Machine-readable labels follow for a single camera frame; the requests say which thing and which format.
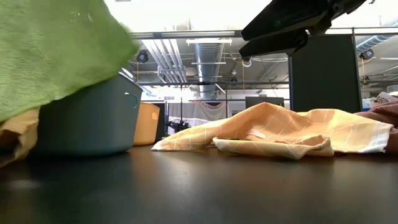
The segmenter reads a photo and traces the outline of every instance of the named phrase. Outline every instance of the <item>table surface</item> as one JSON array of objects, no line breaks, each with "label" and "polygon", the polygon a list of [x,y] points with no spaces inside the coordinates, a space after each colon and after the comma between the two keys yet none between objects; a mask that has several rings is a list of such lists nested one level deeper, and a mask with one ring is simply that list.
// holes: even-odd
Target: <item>table surface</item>
[{"label": "table surface", "polygon": [[396,223],[398,158],[206,152],[37,160],[0,169],[0,223]]}]

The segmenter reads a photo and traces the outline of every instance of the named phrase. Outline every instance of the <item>maroon fabric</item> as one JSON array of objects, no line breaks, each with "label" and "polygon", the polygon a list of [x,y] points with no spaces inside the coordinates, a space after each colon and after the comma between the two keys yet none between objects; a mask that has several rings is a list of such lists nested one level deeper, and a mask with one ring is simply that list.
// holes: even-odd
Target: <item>maroon fabric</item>
[{"label": "maroon fabric", "polygon": [[398,154],[398,101],[377,105],[368,112],[356,115],[394,125],[385,150],[387,153]]}]

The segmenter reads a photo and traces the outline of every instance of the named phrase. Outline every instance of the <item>black partition panel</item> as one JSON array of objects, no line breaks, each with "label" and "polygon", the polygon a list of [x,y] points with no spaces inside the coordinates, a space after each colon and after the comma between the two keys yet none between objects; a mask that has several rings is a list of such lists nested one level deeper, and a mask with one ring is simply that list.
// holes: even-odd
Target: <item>black partition panel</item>
[{"label": "black partition panel", "polygon": [[285,106],[285,100],[283,97],[247,96],[245,97],[244,101],[246,104],[246,109],[264,102]]},{"label": "black partition panel", "polygon": [[311,37],[289,58],[290,108],[361,111],[358,63],[352,35]]},{"label": "black partition panel", "polygon": [[160,108],[156,129],[156,140],[162,140],[163,137],[166,137],[167,133],[165,103],[154,103],[154,105]]}]

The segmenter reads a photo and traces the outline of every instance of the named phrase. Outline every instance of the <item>towel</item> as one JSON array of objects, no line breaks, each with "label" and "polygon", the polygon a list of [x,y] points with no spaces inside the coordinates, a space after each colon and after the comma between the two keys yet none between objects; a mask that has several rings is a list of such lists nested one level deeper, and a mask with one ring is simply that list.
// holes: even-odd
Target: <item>towel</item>
[{"label": "towel", "polygon": [[2,0],[0,15],[0,122],[117,75],[138,48],[103,0]]},{"label": "towel", "polygon": [[398,154],[398,101],[377,105],[368,112],[356,113],[364,118],[392,124],[390,138],[385,148],[387,153]]},{"label": "towel", "polygon": [[31,109],[0,125],[0,167],[24,159],[35,146],[39,109]]},{"label": "towel", "polygon": [[391,124],[333,109],[295,113],[262,103],[231,118],[186,129],[159,141],[153,151],[204,149],[300,159],[338,152],[384,152]]}]

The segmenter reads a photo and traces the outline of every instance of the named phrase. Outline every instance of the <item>teal plastic bin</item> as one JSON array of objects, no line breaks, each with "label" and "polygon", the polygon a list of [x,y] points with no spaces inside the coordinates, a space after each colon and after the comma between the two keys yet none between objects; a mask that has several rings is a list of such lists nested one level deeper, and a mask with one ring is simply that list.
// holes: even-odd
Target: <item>teal plastic bin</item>
[{"label": "teal plastic bin", "polygon": [[117,75],[42,106],[33,152],[102,156],[130,149],[141,94],[130,78]]}]

